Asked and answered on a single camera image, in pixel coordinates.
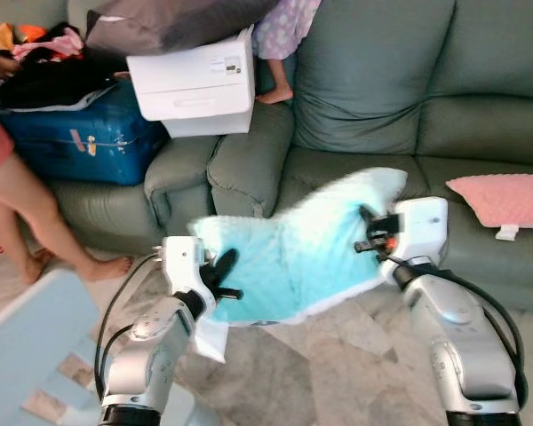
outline sofa seat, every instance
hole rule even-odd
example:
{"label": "sofa seat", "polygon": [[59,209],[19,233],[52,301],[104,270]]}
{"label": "sofa seat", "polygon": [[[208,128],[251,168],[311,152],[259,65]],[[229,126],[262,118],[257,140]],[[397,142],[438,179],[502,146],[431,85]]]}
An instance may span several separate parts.
{"label": "sofa seat", "polygon": [[276,211],[291,207],[332,180],[371,167],[390,167],[409,173],[401,200],[426,197],[429,193],[418,164],[409,155],[339,154],[293,146],[284,164]]}
{"label": "sofa seat", "polygon": [[51,181],[63,217],[86,246],[128,254],[146,254],[161,243],[143,185]]}
{"label": "sofa seat", "polygon": [[533,311],[533,229],[496,240],[467,204],[449,201],[449,238],[441,267],[473,282],[514,309]]}

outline suitcase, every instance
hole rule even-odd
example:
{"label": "suitcase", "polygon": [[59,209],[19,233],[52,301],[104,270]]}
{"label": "suitcase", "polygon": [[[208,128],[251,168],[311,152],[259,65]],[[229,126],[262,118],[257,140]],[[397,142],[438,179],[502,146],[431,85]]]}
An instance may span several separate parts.
{"label": "suitcase", "polygon": [[0,123],[37,175],[119,185],[144,181],[148,165],[169,138],[160,122],[142,118],[130,82],[120,82],[82,111],[0,109]]}

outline leg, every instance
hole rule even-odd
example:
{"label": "leg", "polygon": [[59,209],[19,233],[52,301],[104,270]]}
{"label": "leg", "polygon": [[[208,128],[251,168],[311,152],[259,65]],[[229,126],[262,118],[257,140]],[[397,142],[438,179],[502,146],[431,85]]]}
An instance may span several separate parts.
{"label": "leg", "polygon": [[33,284],[42,274],[53,254],[40,250],[34,256],[29,253],[16,222],[16,214],[0,204],[0,246],[20,271],[26,284]]}
{"label": "leg", "polygon": [[119,277],[131,267],[128,257],[110,262],[92,258],[69,231],[53,195],[16,154],[11,154],[0,165],[0,203],[18,211],[28,221],[36,238],[55,255],[74,265],[87,280]]}
{"label": "leg", "polygon": [[267,62],[270,72],[273,75],[274,89],[264,95],[257,96],[257,100],[265,104],[275,104],[277,102],[292,99],[294,93],[292,93],[292,89],[286,78],[286,72],[284,71],[282,61],[279,59],[269,59]]}

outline black cable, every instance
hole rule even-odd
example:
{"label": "black cable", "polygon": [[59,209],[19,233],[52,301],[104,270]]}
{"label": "black cable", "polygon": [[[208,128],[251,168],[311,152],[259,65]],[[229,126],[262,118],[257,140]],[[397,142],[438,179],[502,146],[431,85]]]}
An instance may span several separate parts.
{"label": "black cable", "polygon": [[129,276],[124,281],[123,285],[118,289],[118,291],[113,296],[113,299],[110,301],[110,304],[108,304],[108,308],[105,311],[105,315],[103,317],[102,322],[100,323],[100,329],[99,329],[99,337],[97,339],[97,348],[95,350],[95,362],[93,366],[93,375],[95,378],[95,388],[97,390],[97,396],[99,397],[99,401],[102,401],[103,399],[103,393],[105,393],[103,383],[101,381],[100,377],[100,353],[101,353],[101,345],[103,342],[103,337],[105,335],[105,328],[107,327],[108,323],[108,316],[110,315],[110,312],[113,310],[113,307],[115,306],[116,301],[120,297],[120,295],[123,293],[124,289],[128,284],[131,282],[132,277],[139,271],[139,269],[144,266],[146,262],[149,260],[154,259],[157,256],[157,254],[153,254],[150,256],[145,257],[137,266],[134,268],[134,270],[129,274]]}
{"label": "black cable", "polygon": [[107,365],[108,352],[110,351],[110,348],[113,346],[113,344],[116,342],[116,339],[118,339],[121,335],[123,335],[127,331],[131,330],[133,327],[134,327],[134,324],[130,324],[129,326],[126,326],[118,330],[110,338],[110,340],[107,343],[107,346],[105,346],[105,350],[103,351],[103,358],[102,358],[102,361],[100,362],[100,371],[99,371],[100,383],[103,388],[103,394],[105,393],[105,366]]}
{"label": "black cable", "polygon": [[525,373],[523,372],[523,365],[521,365],[521,360],[519,359],[519,357],[513,356],[513,348],[511,344],[509,344],[509,341],[507,340],[504,331],[501,329],[491,312],[488,311],[485,307],[483,308],[483,312],[486,315],[486,318],[488,319],[491,326],[494,328],[494,330],[496,330],[497,335],[504,344],[505,350],[507,351],[507,354],[509,355],[509,358],[512,361],[513,367],[515,368],[515,391],[517,392],[517,402],[519,404],[519,409],[522,410],[525,407],[525,404],[527,404],[527,399],[529,398],[529,385],[527,383]]}
{"label": "black cable", "polygon": [[392,256],[386,256],[386,258],[392,262],[395,262],[396,264],[400,264],[402,266],[410,268],[415,272],[418,272],[424,275],[433,275],[438,278],[456,282],[459,286],[469,290],[470,292],[476,294],[477,296],[485,300],[489,305],[491,305],[497,311],[497,313],[501,315],[501,317],[504,319],[504,322],[509,327],[512,333],[512,336],[513,336],[514,343],[515,343],[514,356],[516,356],[518,360],[520,361],[521,368],[523,367],[524,350],[523,350],[523,341],[521,340],[519,329],[515,325],[515,322],[513,321],[507,309],[504,308],[504,306],[502,306],[502,304],[498,302],[494,297],[492,297],[490,294],[488,294],[487,292],[485,292],[484,290],[482,290],[475,284],[472,284],[469,281],[461,279],[460,277],[454,275],[454,273],[450,271],[431,271],[430,269],[420,268],[417,265],[409,264],[401,259],[397,259]]}
{"label": "black cable", "polygon": [[497,335],[501,339],[505,350],[507,351],[507,354],[509,355],[509,358],[512,361],[513,367],[515,368],[515,388],[517,391],[517,399],[520,409],[523,408],[527,403],[527,399],[529,396],[529,386],[527,383],[527,378],[525,377],[525,374],[523,372],[523,366],[525,363],[525,352],[523,347],[523,340],[521,339],[519,329],[517,328],[515,321],[513,321],[513,318],[511,317],[507,309],[486,291],[482,290],[481,288],[479,288],[475,284],[472,284],[469,281],[461,279],[451,271],[431,271],[430,269],[421,268],[414,264],[409,264],[401,259],[397,259],[389,255],[384,255],[384,257],[392,262],[395,262],[396,264],[410,268],[415,272],[424,275],[433,275],[438,278],[455,282],[459,286],[482,298],[485,302],[491,305],[497,311],[497,313],[499,313],[499,315],[501,315],[501,317],[504,319],[505,324],[509,327],[509,330],[512,333],[515,351],[513,351],[512,345],[509,343],[509,340],[507,339],[505,333],[503,332],[493,315],[491,315],[491,313],[488,312],[486,308],[483,308],[484,312],[486,312],[486,318],[488,319],[489,323],[492,325]]}

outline clothes pile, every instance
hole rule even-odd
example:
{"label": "clothes pile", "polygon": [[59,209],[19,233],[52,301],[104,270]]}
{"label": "clothes pile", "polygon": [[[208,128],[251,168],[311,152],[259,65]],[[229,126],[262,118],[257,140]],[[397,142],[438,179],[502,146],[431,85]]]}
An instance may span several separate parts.
{"label": "clothes pile", "polygon": [[62,22],[49,31],[20,26],[25,43],[15,43],[12,26],[0,26],[0,55],[21,69],[0,82],[0,107],[15,112],[79,111],[116,84],[87,58],[79,30]]}

